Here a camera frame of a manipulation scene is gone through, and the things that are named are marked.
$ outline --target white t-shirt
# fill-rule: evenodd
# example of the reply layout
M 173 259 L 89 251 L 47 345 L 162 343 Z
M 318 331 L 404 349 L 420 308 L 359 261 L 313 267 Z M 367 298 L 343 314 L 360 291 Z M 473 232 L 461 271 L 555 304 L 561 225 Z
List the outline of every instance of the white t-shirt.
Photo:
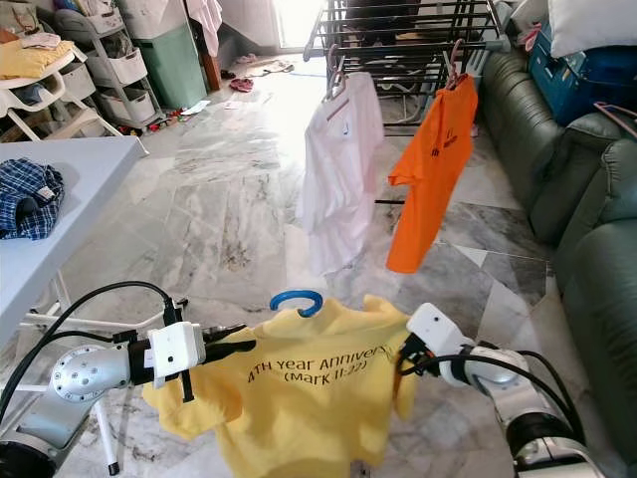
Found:
M 373 80 L 368 73 L 352 73 L 345 90 L 320 104 L 306 129 L 297 215 L 310 236 L 316 274 L 337 271 L 362 250 L 376 193 L 371 160 L 382 140 Z

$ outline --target drying rack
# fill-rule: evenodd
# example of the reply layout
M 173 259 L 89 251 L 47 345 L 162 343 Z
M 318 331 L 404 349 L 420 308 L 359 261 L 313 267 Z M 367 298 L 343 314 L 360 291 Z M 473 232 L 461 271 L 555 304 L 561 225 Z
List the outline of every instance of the drying rack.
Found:
M 447 82 L 445 54 L 463 39 L 461 73 L 480 80 L 489 52 L 511 47 L 501 18 L 511 9 L 493 0 L 325 0 L 321 3 L 304 60 L 327 56 L 332 45 L 344 73 L 367 72 L 380 99 L 402 102 L 402 118 L 383 118 L 386 135 L 411 136 L 435 92 Z M 329 81 L 333 71 L 327 69 Z

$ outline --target green storage bin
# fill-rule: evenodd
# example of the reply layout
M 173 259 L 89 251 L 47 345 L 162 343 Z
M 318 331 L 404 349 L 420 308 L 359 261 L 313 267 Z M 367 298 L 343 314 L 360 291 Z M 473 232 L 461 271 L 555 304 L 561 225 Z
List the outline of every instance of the green storage bin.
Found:
M 199 56 L 187 24 L 152 40 L 133 39 L 162 106 L 190 108 L 206 96 Z

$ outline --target blue hanger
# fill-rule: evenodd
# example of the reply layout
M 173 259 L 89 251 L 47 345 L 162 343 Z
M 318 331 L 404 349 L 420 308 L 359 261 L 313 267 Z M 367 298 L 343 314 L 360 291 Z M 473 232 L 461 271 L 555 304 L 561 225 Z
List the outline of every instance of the blue hanger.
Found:
M 298 309 L 299 315 L 301 317 L 311 317 L 315 313 L 317 313 L 322 307 L 322 295 L 315 291 L 286 291 L 281 294 L 277 294 L 270 301 L 270 310 L 275 311 L 279 308 L 279 304 L 284 301 L 288 301 L 289 299 L 310 299 L 315 301 L 315 304 L 308 309 Z

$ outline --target blue plaid shirt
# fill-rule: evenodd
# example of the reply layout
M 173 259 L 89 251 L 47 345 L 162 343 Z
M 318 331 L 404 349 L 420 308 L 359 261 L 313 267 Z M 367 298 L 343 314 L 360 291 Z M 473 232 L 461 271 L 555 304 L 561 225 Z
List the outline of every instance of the blue plaid shirt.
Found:
M 62 175 L 27 158 L 0 163 L 0 239 L 44 239 L 64 199 Z

